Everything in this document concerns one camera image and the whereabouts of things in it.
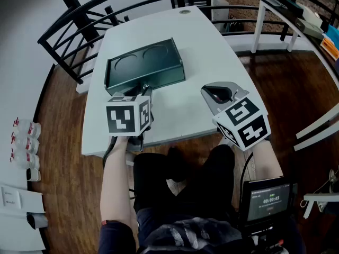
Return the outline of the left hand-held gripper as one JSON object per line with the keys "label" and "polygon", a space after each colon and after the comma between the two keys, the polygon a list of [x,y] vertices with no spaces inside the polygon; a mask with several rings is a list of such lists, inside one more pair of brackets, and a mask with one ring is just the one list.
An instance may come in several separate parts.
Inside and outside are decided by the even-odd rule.
{"label": "left hand-held gripper", "polygon": [[148,84],[116,92],[106,103],[108,133],[113,137],[128,137],[127,150],[142,152],[145,132],[154,121],[152,108],[153,88]]}

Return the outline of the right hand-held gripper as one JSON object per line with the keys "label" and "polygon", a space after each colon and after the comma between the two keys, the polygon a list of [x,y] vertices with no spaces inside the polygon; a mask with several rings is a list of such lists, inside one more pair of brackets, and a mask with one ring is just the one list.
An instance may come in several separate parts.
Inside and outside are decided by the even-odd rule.
{"label": "right hand-held gripper", "polygon": [[212,118],[222,135],[243,151],[271,134],[268,113],[245,96]]}

